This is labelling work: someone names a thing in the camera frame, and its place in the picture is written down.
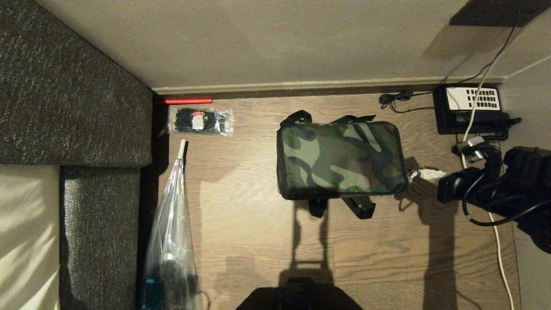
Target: white cable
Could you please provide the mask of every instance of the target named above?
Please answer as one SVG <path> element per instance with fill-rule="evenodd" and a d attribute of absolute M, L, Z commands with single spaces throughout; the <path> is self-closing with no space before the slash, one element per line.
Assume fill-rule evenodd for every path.
<path fill-rule="evenodd" d="M 484 81 L 486 81 L 486 78 L 488 77 L 490 71 L 494 68 L 495 64 L 498 62 L 498 60 L 502 57 L 502 55 L 505 53 L 505 51 L 515 42 L 515 40 L 519 37 L 519 35 L 522 33 L 522 31 L 526 27 L 522 27 L 521 30 L 518 31 L 518 33 L 515 35 L 514 38 L 505 46 L 501 52 L 499 52 L 495 59 L 491 62 L 490 67 L 486 70 L 484 76 L 482 77 L 482 80 L 478 84 L 477 92 L 474 94 L 474 101 L 473 101 L 473 109 L 471 110 L 471 119 L 469 120 L 469 125 L 467 126 L 467 130 L 465 131 L 465 134 L 463 135 L 463 140 L 465 141 L 467 139 L 467 135 L 469 134 L 469 131 L 471 131 L 471 127 L 473 126 L 474 121 L 474 113 L 477 109 L 477 100 L 478 100 L 478 94 L 480 94 L 480 90 L 482 89 L 482 84 L 484 84 Z M 463 168 L 467 169 L 467 162 L 465 161 L 465 156 L 461 154 L 461 163 L 463 164 Z M 494 217 L 490 212 L 488 212 L 488 215 L 490 216 L 490 220 L 494 222 Z M 509 284 L 507 283 L 507 278 L 505 277 L 505 271 L 503 270 L 503 262 L 501 261 L 501 244 L 499 242 L 499 233 L 497 226 L 494 227 L 494 233 L 495 233 L 495 239 L 498 245 L 498 263 L 499 263 L 499 270 L 501 272 L 501 278 L 503 279 L 503 283 L 505 284 L 505 289 L 507 290 L 507 295 L 509 296 L 509 304 L 511 306 L 511 310 L 515 310 L 515 306 L 513 304 L 513 297 L 511 296 L 511 290 L 509 289 Z"/>
<path fill-rule="evenodd" d="M 488 212 L 488 216 L 490 217 L 490 221 L 494 222 L 494 216 L 490 212 Z M 513 296 L 511 295 L 511 290 L 509 289 L 509 284 L 507 283 L 507 278 L 505 277 L 505 271 L 503 270 L 503 262 L 501 261 L 501 244 L 499 242 L 499 233 L 498 233 L 498 227 L 494 227 L 494 233 L 495 233 L 495 240 L 498 244 L 498 262 L 499 262 L 499 271 L 501 271 L 501 278 L 503 279 L 503 283 L 505 284 L 505 289 L 507 290 L 507 295 L 509 296 L 509 304 L 511 305 L 511 310 L 515 310 L 515 305 L 513 304 Z"/>
<path fill-rule="evenodd" d="M 525 28 L 526 27 L 522 27 L 518 31 L 518 33 L 515 35 L 515 37 L 511 39 L 509 44 L 507 44 L 507 46 L 505 46 L 505 48 L 503 48 L 503 50 L 495 56 L 494 60 L 490 64 L 490 67 L 486 70 L 484 76 L 482 77 L 482 80 L 480 81 L 480 83 L 478 83 L 477 92 L 474 94 L 473 109 L 471 110 L 471 118 L 469 119 L 469 125 L 467 126 L 467 130 L 465 131 L 465 134 L 463 135 L 463 140 L 461 140 L 461 141 L 465 141 L 467 139 L 467 136 L 468 136 L 469 132 L 471 131 L 471 127 L 473 126 L 474 113 L 477 109 L 478 94 L 480 93 L 480 89 L 482 89 L 482 84 L 484 84 L 484 81 L 486 81 L 486 78 L 488 77 L 488 75 L 490 74 L 490 71 L 494 68 L 494 66 L 498 62 L 498 60 L 503 56 L 503 54 L 509 48 L 509 46 L 511 46 L 513 44 L 513 42 L 515 42 L 515 40 L 520 36 L 520 34 L 522 33 L 522 31 Z M 467 162 L 465 162 L 465 156 L 463 154 L 461 154 L 461 162 L 463 164 L 463 168 L 466 169 L 467 168 Z"/>

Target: camouflage bag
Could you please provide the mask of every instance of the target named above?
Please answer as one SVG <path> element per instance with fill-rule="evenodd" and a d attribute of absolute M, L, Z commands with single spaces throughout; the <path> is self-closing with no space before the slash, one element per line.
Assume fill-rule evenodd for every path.
<path fill-rule="evenodd" d="M 398 129 L 374 116 L 344 116 L 313 124 L 303 110 L 277 132 L 278 187 L 285 199 L 309 200 L 321 217 L 327 199 L 341 197 L 360 218 L 370 218 L 369 196 L 392 195 L 408 184 Z"/>

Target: clear plastic bag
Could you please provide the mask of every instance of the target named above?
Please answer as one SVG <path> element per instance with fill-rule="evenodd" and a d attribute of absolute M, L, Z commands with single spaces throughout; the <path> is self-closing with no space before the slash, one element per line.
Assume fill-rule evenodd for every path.
<path fill-rule="evenodd" d="M 198 132 L 231 136 L 234 132 L 234 113 L 231 109 L 169 107 L 168 132 Z"/>
<path fill-rule="evenodd" d="M 201 310 L 180 153 L 157 206 L 141 283 L 141 309 Z"/>

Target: white label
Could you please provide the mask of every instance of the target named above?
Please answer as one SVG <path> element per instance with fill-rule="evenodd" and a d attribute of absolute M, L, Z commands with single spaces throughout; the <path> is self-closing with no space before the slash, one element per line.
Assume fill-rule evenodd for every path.
<path fill-rule="evenodd" d="M 477 106 L 477 110 L 501 110 L 497 89 L 482 88 L 475 103 L 476 91 L 476 87 L 447 87 L 446 95 L 450 110 L 470 111 L 473 109 L 473 105 Z"/>
<path fill-rule="evenodd" d="M 193 130 L 203 130 L 205 128 L 205 124 L 203 122 L 203 114 L 194 115 L 191 119 L 191 129 Z"/>

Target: laminate flooring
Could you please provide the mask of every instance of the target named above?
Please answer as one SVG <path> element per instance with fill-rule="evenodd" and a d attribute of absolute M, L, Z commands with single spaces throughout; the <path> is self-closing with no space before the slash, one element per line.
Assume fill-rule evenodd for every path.
<path fill-rule="evenodd" d="M 493 230 L 468 222 L 459 203 L 440 204 L 436 186 L 416 180 L 405 193 L 374 197 L 372 219 L 359 220 L 341 201 L 329 201 L 322 219 L 304 202 L 277 189 L 276 131 L 297 110 L 314 122 L 372 115 L 395 124 L 406 162 L 447 172 L 461 170 L 450 152 L 455 135 L 438 135 L 433 110 L 396 114 L 381 110 L 378 94 L 216 100 L 195 108 L 232 108 L 233 137 L 176 133 L 188 142 L 187 207 L 205 309 L 235 309 L 259 287 L 292 276 L 331 284 L 362 309 L 508 309 Z M 423 95 L 398 109 L 432 105 Z M 488 215 L 471 207 L 472 215 Z M 512 224 L 499 227 L 503 263 L 515 306 L 520 293 Z M 293 248 L 295 263 L 291 263 Z M 352 306 L 336 307 L 352 309 Z"/>

